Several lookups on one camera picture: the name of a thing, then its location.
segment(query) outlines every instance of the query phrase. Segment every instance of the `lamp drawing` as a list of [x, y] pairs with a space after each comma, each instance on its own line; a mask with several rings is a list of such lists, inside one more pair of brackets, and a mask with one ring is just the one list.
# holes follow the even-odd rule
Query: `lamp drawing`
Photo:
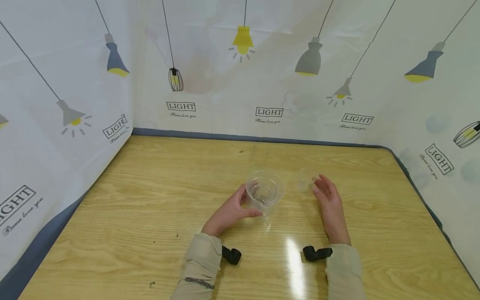
[[380, 31], [380, 28], [382, 28], [382, 25], [385, 23], [385, 20], [387, 19], [388, 15], [392, 11], [392, 8], [393, 8], [393, 5], [395, 4], [395, 2], [396, 2], [396, 0], [393, 0], [392, 5], [390, 5], [390, 9], [388, 10], [387, 14], [385, 15], [382, 23], [380, 23], [380, 26], [378, 27], [377, 32], [373, 36], [372, 41], [368, 44], [367, 48], [365, 49], [362, 56], [360, 57], [359, 62], [357, 62], [357, 65], [353, 69], [353, 72], [350, 75], [350, 77], [348, 77], [345, 80], [343, 85], [339, 89], [337, 89], [337, 91], [333, 94], [333, 96], [327, 97], [327, 99], [331, 99], [330, 102], [328, 102], [328, 105], [332, 104], [335, 101], [333, 107], [336, 107], [339, 101], [342, 101], [342, 105], [345, 105], [345, 98], [348, 99], [348, 100], [353, 100], [353, 98], [351, 97], [352, 93], [350, 92], [350, 86], [349, 86], [350, 82], [352, 81], [353, 74], [355, 74], [355, 71], [357, 70], [358, 66], [360, 65], [361, 60], [363, 59], [363, 57], [365, 57], [365, 54], [367, 53], [368, 49], [370, 48], [370, 45], [373, 43], [373, 41], [377, 37], [378, 32]]
[[172, 56], [172, 68], [168, 71], [168, 82], [170, 83], [172, 91], [181, 92], [183, 91], [183, 78], [180, 71], [175, 68], [175, 61], [173, 60], [172, 43], [170, 42], [170, 32], [168, 31], [167, 13], [165, 12], [164, 0], [162, 0], [162, 6], [163, 15], [165, 17], [165, 26], [167, 28], [168, 45], [170, 46], [170, 55]]
[[453, 138], [453, 142], [460, 148], [465, 148], [473, 144], [480, 138], [480, 121], [473, 122], [464, 127]]
[[[345, 83], [333, 94], [336, 96], [337, 99], [343, 99], [347, 97], [348, 100], [353, 100], [352, 97], [350, 97], [352, 94], [350, 92], [350, 87], [348, 86], [350, 84], [350, 81], [352, 81], [352, 78], [349, 77], [347, 80], [345, 80]], [[327, 97], [327, 99], [332, 99], [328, 104], [332, 103], [335, 99], [333, 99], [332, 96]]]
[[228, 48], [230, 51], [235, 50], [235, 54], [233, 54], [232, 58], [236, 58], [238, 54], [240, 54], [240, 62], [242, 62], [242, 57], [245, 57], [250, 60], [249, 53], [255, 53], [255, 51], [251, 50], [253, 48], [253, 41], [252, 37], [250, 36], [250, 27], [245, 26], [245, 21], [247, 18], [247, 0], [245, 0], [245, 12], [243, 15], [243, 26], [238, 26], [237, 28], [237, 35], [233, 40], [232, 45], [236, 47]]
[[98, 5], [98, 1], [95, 0], [95, 3], [98, 8], [98, 11], [100, 12], [100, 16], [102, 17], [103, 24], [105, 24], [105, 28], [107, 29], [107, 32], [108, 32], [105, 35], [105, 42], [106, 42], [107, 48], [110, 50], [110, 54], [108, 56], [108, 62], [107, 62], [107, 72], [116, 74], [121, 77], [126, 77], [130, 73], [130, 71], [128, 71], [127, 67], [125, 67], [125, 64], [123, 64], [123, 61], [117, 49], [118, 48], [117, 44], [115, 44], [115, 42], [113, 41], [113, 36], [110, 34], [110, 30], [108, 29], [107, 22], [105, 22], [105, 18], [103, 17], [102, 10]]
[[408, 81], [418, 84], [433, 79], [433, 76], [435, 75], [435, 67], [437, 65], [437, 60], [440, 56], [443, 55], [443, 49], [445, 47], [447, 39], [457, 28], [460, 22], [462, 22], [463, 18], [465, 18], [467, 13], [470, 11], [470, 9], [476, 2], [477, 0], [475, 0], [472, 5], [470, 5], [469, 9], [465, 12], [465, 14], [462, 16], [460, 21], [458, 21], [455, 27], [453, 27], [452, 31], [450, 31], [445, 40], [443, 42], [437, 43], [433, 47], [433, 49], [428, 52], [427, 58], [425, 60], [421, 61], [415, 68], [405, 73], [404, 77]]
[[316, 76], [320, 71], [320, 64], [322, 62], [322, 57], [320, 55], [320, 48], [323, 46], [320, 44], [320, 33], [324, 27], [325, 20], [327, 19], [328, 12], [332, 7], [333, 1], [330, 2], [327, 13], [325, 14], [324, 21], [318, 32], [318, 36], [314, 36], [312, 41], [308, 43], [308, 50], [305, 51], [302, 56], [300, 56], [297, 66], [295, 67], [295, 73], [303, 76]]
[[[63, 112], [63, 127], [66, 127], [65, 129], [63, 129], [63, 131], [61, 132], [61, 134], [65, 134], [69, 128], [67, 126], [71, 125], [71, 126], [79, 126], [81, 125], [82, 123], [82, 118], [83, 119], [89, 119], [91, 118], [92, 116], [85, 116], [84, 113], [82, 112], [79, 112], [73, 108], [70, 108], [67, 103], [65, 103], [65, 101], [63, 100], [60, 100], [57, 102], [57, 105], [61, 108], [62, 112]], [[85, 126], [88, 126], [88, 127], [91, 127], [92, 125], [90, 125], [89, 123], [84, 123]], [[79, 131], [82, 135], [85, 135], [85, 132], [83, 131], [82, 128], [79, 128]], [[75, 137], [75, 130], [72, 129], [72, 137]]]
[[[45, 79], [45, 77], [43, 77], [42, 73], [40, 73], [40, 71], [37, 69], [37, 67], [33, 64], [32, 60], [30, 59], [30, 57], [28, 57], [28, 55], [25, 53], [25, 51], [22, 49], [22, 47], [18, 44], [18, 42], [15, 40], [15, 38], [12, 36], [12, 34], [10, 33], [10, 31], [8, 31], [8, 29], [5, 27], [5, 25], [2, 23], [2, 21], [0, 21], [0, 25], [3, 27], [3, 29], [5, 29], [5, 31], [7, 32], [7, 34], [10, 36], [10, 38], [13, 40], [13, 42], [17, 45], [17, 47], [20, 49], [20, 51], [23, 53], [23, 55], [25, 55], [25, 57], [27, 58], [27, 60], [30, 62], [30, 64], [32, 65], [32, 67], [35, 69], [35, 71], [38, 73], [38, 75], [42, 78], [43, 82], [45, 82], [45, 84], [48, 86], [48, 88], [50, 89], [50, 91], [52, 91], [53, 95], [55, 95], [55, 97], [57, 98], [58, 102], [57, 102], [57, 105], [61, 108], [61, 110], [63, 111], [63, 127], [66, 127], [68, 125], [71, 125], [71, 126], [78, 126], [81, 124], [82, 122], [82, 119], [89, 119], [91, 118], [92, 116], [85, 116], [84, 113], [82, 112], [79, 112], [75, 109], [72, 109], [70, 107], [68, 107], [68, 105], [65, 103], [65, 101], [61, 100], [60, 97], [57, 95], [57, 93], [55, 93], [55, 91], [53, 90], [53, 88], [50, 86], [50, 84], [47, 82], [47, 80]], [[1, 123], [2, 123], [2, 116], [0, 115], [0, 127], [1, 127]], [[85, 126], [88, 126], [88, 127], [91, 127], [91, 125], [89, 123], [84, 123]], [[65, 134], [65, 132], [68, 131], [68, 127], [65, 128], [61, 134]], [[85, 132], [83, 131], [83, 129], [80, 129], [80, 133], [85, 135]], [[72, 130], [72, 137], [75, 137], [75, 131]]]
[[2, 129], [3, 127], [5, 127], [5, 125], [8, 124], [8, 120], [6, 117], [0, 115], [0, 129]]

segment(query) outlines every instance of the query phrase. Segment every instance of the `wooden table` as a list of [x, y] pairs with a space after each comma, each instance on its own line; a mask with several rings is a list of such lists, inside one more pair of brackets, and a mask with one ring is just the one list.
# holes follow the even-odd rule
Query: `wooden table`
[[133, 136], [77, 209], [21, 300], [168, 299], [193, 234], [245, 182], [270, 169], [286, 193], [269, 225], [222, 236], [243, 253], [222, 261], [214, 299], [326, 299], [328, 245], [302, 168], [328, 175], [344, 200], [368, 299], [478, 299], [479, 292], [386, 150]]

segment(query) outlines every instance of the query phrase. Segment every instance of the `transparent cup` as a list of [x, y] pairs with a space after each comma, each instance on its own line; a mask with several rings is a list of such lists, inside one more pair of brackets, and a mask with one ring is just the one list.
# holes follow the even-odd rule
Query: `transparent cup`
[[301, 169], [298, 175], [297, 190], [301, 193], [311, 191], [315, 183], [315, 179], [318, 179], [318, 171], [310, 169]]
[[258, 219], [270, 220], [278, 202], [285, 193], [280, 178], [268, 171], [255, 171], [249, 176], [246, 189], [249, 196], [248, 206], [263, 213]]

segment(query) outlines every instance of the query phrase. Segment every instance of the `person's left hand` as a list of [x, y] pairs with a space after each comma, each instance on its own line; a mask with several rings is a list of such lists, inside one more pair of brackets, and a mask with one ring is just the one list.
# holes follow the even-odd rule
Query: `person's left hand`
[[261, 216], [262, 212], [257, 209], [241, 207], [247, 197], [245, 184], [242, 184], [208, 219], [202, 232], [218, 238], [225, 229], [233, 226], [237, 221], [248, 217]]

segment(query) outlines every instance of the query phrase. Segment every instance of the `beige sleeve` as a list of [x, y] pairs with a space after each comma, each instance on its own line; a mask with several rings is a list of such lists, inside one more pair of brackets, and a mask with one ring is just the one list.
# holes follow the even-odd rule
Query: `beige sleeve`
[[170, 300], [211, 299], [222, 259], [221, 240], [204, 233], [194, 235], [186, 259], [185, 269]]
[[328, 300], [365, 300], [361, 280], [360, 255], [345, 244], [330, 245], [333, 253], [327, 258]]

